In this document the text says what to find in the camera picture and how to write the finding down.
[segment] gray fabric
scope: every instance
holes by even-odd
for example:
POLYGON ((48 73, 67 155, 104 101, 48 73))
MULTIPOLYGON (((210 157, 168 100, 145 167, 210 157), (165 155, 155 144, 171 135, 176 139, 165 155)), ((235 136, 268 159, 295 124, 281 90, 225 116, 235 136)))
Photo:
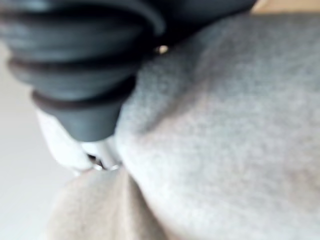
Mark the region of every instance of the gray fabric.
POLYGON ((237 16, 147 63, 115 136, 126 170, 66 187, 46 239, 320 239, 319 22, 237 16))

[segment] beige fabric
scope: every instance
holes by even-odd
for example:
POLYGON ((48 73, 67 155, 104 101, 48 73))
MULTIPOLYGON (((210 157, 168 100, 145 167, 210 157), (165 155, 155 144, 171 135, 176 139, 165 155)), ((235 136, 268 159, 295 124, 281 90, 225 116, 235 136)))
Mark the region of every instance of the beige fabric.
POLYGON ((167 240, 141 192, 122 168, 91 170, 55 201, 46 240, 167 240))

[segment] white background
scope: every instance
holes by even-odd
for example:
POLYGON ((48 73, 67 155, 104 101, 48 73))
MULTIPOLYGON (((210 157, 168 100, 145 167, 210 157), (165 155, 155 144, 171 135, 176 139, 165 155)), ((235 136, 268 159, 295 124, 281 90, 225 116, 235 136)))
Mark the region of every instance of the white background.
POLYGON ((50 156, 30 90, 8 73, 7 58, 0 45, 0 239, 35 240, 72 174, 50 156))

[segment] small metal object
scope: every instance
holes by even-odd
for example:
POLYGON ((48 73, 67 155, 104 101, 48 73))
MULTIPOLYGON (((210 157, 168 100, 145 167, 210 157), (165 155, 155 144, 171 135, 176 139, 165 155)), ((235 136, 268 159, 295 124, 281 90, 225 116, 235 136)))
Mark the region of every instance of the small metal object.
POLYGON ((114 171, 120 168, 121 162, 114 149, 111 147, 112 138, 101 141, 82 142, 83 150, 88 154, 93 168, 99 171, 114 171))

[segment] wooden surface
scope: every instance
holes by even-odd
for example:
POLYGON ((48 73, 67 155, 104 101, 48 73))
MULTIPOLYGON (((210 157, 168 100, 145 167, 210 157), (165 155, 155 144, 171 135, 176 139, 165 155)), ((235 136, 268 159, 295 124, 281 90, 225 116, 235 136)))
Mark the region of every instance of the wooden surface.
POLYGON ((254 14, 320 13, 320 0, 258 0, 254 14))

